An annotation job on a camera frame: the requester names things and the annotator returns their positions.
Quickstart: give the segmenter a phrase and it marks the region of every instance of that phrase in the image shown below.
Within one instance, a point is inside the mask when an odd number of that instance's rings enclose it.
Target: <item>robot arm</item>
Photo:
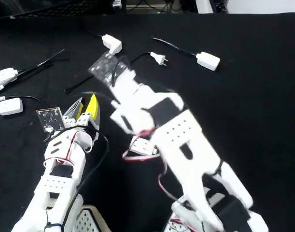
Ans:
[[[210,231],[268,231],[261,216],[257,218],[262,225],[259,229],[249,224],[251,215],[248,209],[253,204],[250,194],[230,166],[219,158],[190,110],[183,111],[184,103],[178,94],[155,93],[149,86],[138,84],[134,80],[135,72],[108,53],[89,71],[119,101],[112,103],[116,110],[111,119],[126,133],[139,134],[155,129],[151,142],[182,185],[198,221],[210,225]],[[228,192],[225,200],[220,200],[213,209],[206,199],[203,174],[215,178]]]
[[[97,130],[90,113],[83,113],[77,121],[64,118],[65,126],[88,126]],[[73,128],[51,140],[45,151],[45,171],[34,196],[12,232],[71,232],[81,212],[83,198],[79,194],[72,207],[70,203],[81,182],[85,152],[92,148],[93,139],[82,128]],[[71,207],[67,218],[66,212]]]

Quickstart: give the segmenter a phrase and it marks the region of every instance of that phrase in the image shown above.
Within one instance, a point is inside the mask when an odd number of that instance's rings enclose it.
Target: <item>black mesh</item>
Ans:
[[[14,15],[15,18],[37,18],[37,17],[56,17],[56,16],[77,16],[86,15],[99,5],[101,0],[73,0],[68,3],[60,4],[46,9]]]

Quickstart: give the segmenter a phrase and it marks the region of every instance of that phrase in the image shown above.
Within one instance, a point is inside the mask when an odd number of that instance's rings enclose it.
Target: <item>circuit board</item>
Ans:
[[[88,69],[88,71],[106,86],[109,86],[112,83],[112,73],[114,69],[115,77],[118,77],[126,68],[126,64],[120,62],[115,56],[106,52]]]
[[[65,129],[64,119],[59,107],[36,110],[45,132],[61,131]]]

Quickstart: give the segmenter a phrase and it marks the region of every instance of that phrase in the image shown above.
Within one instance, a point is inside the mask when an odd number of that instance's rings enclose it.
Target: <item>black tablecloth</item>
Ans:
[[[137,76],[179,91],[219,156],[253,196],[253,211],[272,232],[295,231],[295,14],[97,16],[83,22],[96,34],[122,40],[129,59],[149,51],[165,54],[167,67],[149,57],[138,60],[133,66]],[[80,25],[75,18],[0,21],[0,69],[28,67],[62,48],[70,57],[9,85],[0,96],[40,97],[65,111],[82,91],[109,94],[96,79],[71,95],[62,91],[106,51]],[[221,58],[219,69],[204,69],[153,36],[195,53],[214,54]],[[34,111],[42,106],[23,101],[22,114],[0,116],[0,232],[20,219],[43,172],[46,135]],[[113,231],[159,231],[171,204],[157,185],[162,163],[124,163],[121,154],[130,137],[110,121],[111,107],[99,101],[100,127],[111,151],[83,189],[84,201],[100,210]],[[99,142],[87,155],[84,174],[103,148]],[[172,174],[164,184],[181,195]]]

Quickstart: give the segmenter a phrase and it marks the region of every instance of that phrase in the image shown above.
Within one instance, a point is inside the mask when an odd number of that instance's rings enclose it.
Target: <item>red and white wire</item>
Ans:
[[[187,227],[190,230],[190,232],[196,232],[195,229],[193,229],[191,226],[188,226],[185,222],[181,221],[179,218],[172,218],[170,220],[170,222],[174,222],[176,224],[184,225],[185,227]]]
[[[76,135],[77,135],[78,133],[81,133],[81,132],[87,134],[88,137],[89,137],[89,139],[90,139],[90,149],[89,149],[88,151],[86,151],[86,150],[84,149],[84,152],[89,153],[89,152],[92,151],[92,149],[93,149],[93,144],[94,144],[93,139],[91,138],[91,136],[90,136],[86,131],[84,131],[84,130],[78,130],[78,131],[73,135],[73,137],[72,137],[72,139],[71,139],[71,143],[70,143],[70,146],[69,146],[69,149],[68,149],[67,155],[66,155],[66,159],[67,159],[67,160],[69,159],[70,152],[71,152],[71,147],[72,147],[73,143],[75,142]]]
[[[163,177],[165,174],[167,174],[167,171],[168,171],[168,165],[167,165],[167,163],[164,160],[162,160],[162,161],[163,161],[163,165],[164,165],[164,170],[163,170],[163,173],[161,173],[161,174],[158,175],[158,185],[159,185],[159,187],[162,189],[162,191],[164,191],[164,193],[168,197],[170,197],[172,200],[178,202],[178,199],[175,196],[173,196],[169,191],[167,191],[165,189],[165,187],[163,187],[163,185],[161,183],[161,177]]]
[[[73,168],[74,168],[74,163],[71,161],[71,160],[69,160],[69,159],[65,159],[65,158],[62,158],[62,157],[49,157],[49,158],[47,158],[44,162],[43,162],[43,166],[46,168],[46,162],[48,161],[48,160],[56,160],[56,162],[60,162],[60,160],[64,163],[64,162],[66,162],[66,163],[68,163],[68,164],[70,164]]]
[[[137,161],[147,161],[147,160],[152,160],[155,159],[157,157],[160,157],[160,154],[155,154],[155,155],[141,155],[141,156],[127,156],[129,150],[131,149],[131,147],[133,146],[133,144],[141,137],[141,136],[147,136],[150,135],[151,133],[153,133],[155,131],[155,129],[152,130],[143,130],[141,131],[137,137],[132,141],[132,143],[130,144],[129,148],[122,154],[122,158],[124,161],[128,161],[128,162],[137,162]]]

